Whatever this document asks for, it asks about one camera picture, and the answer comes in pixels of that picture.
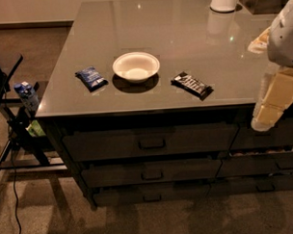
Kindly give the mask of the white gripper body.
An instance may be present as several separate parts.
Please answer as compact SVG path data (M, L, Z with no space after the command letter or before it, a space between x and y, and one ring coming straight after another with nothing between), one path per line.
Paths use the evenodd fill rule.
M284 111L293 103L293 67L280 67L262 100L262 106Z

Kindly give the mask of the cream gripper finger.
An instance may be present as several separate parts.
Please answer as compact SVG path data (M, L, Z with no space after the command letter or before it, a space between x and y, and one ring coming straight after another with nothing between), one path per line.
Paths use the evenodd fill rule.
M251 127L255 131L269 131L283 115L283 108L275 105L256 104Z

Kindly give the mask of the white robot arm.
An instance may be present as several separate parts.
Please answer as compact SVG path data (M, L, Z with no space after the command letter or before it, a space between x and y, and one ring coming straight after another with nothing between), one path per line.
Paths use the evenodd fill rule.
M270 62L279 66L265 74L253 110L251 127L268 131L293 103L293 0L288 0L270 27L249 44L249 51L267 52Z

